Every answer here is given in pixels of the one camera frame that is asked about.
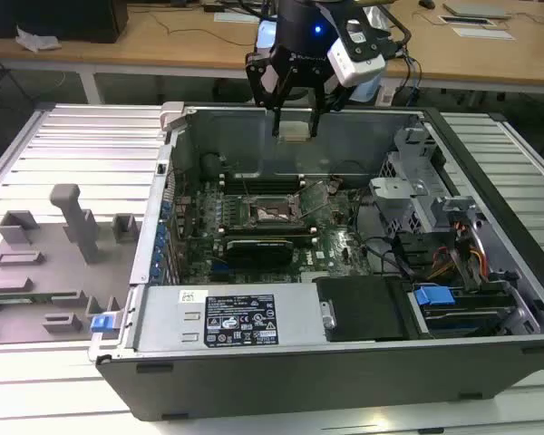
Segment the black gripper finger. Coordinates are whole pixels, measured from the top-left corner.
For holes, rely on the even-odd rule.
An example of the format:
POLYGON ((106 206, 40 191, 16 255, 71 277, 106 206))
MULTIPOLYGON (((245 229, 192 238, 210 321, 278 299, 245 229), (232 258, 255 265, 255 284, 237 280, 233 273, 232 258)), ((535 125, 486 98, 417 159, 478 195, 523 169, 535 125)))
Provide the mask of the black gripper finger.
POLYGON ((246 74, 255 104, 272 111, 274 115, 273 137, 278 136, 281 110, 295 85, 295 66, 290 61, 291 54, 286 49, 273 49, 268 56, 257 52, 246 55, 246 74), (263 82, 268 69, 277 75, 271 91, 267 90, 263 82))
POLYGON ((309 119, 309 135, 315 137, 318 131, 320 118, 330 111, 341 111, 352 95, 352 88, 344 87, 335 77, 334 71, 329 67, 314 70, 314 95, 315 102, 309 119), (331 92, 325 91, 325 83, 336 79, 336 86, 331 92))

